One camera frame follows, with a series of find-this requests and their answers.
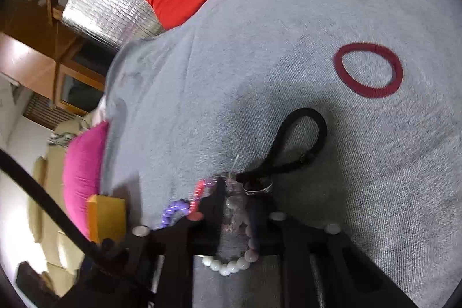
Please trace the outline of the beige sofa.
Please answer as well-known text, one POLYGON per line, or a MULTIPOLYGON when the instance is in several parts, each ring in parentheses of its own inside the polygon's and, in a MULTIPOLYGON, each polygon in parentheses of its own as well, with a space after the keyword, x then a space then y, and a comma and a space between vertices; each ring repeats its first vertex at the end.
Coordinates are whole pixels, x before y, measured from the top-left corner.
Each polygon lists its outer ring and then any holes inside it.
POLYGON ((45 279, 58 296, 64 296, 74 285, 84 253, 67 237, 54 218, 49 215, 60 209, 67 215, 63 198, 63 168, 67 147, 59 144, 46 146, 44 156, 34 162, 32 178, 42 188, 42 200, 28 198, 27 216, 34 241, 45 256, 45 279))

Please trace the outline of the wooden cabinet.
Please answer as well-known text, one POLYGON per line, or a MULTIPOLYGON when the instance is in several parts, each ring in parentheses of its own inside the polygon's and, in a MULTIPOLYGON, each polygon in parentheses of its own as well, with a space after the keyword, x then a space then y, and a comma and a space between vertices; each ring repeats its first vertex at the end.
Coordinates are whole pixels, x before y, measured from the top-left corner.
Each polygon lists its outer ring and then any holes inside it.
POLYGON ((27 0, 6 0, 1 6, 1 73, 79 116, 90 111, 64 99, 65 80, 99 92, 105 84, 105 76, 75 62, 84 44, 62 23, 49 22, 45 6, 27 0))

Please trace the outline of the grey blanket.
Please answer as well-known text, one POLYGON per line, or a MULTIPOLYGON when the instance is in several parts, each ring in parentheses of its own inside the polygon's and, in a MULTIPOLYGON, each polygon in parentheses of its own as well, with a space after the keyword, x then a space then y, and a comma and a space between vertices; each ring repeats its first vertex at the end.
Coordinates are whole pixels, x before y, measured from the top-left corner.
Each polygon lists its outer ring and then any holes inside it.
POLYGON ((158 227, 197 181, 265 159, 284 119, 327 122, 279 208, 337 224, 419 307, 461 280, 461 0, 211 0, 107 75, 102 191, 158 227))

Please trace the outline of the magenta pillow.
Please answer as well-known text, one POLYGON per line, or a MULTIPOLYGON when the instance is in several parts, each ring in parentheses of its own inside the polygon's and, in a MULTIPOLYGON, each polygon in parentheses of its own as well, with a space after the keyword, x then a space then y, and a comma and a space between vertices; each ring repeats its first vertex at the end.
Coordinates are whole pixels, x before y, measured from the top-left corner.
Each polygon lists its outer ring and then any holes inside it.
POLYGON ((63 168, 63 198, 67 215, 89 238, 88 204, 99 193, 109 123, 102 121, 78 135, 67 147, 63 168))

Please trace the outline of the orange cardboard box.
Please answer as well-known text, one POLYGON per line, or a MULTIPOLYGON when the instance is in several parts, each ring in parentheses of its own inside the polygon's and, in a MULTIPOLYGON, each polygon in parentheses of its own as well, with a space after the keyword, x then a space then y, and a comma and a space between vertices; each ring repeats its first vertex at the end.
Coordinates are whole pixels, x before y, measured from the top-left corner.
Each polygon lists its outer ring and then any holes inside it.
POLYGON ((101 244, 104 239, 123 241, 127 231, 126 205, 123 199, 92 195, 88 200, 89 240, 101 244))

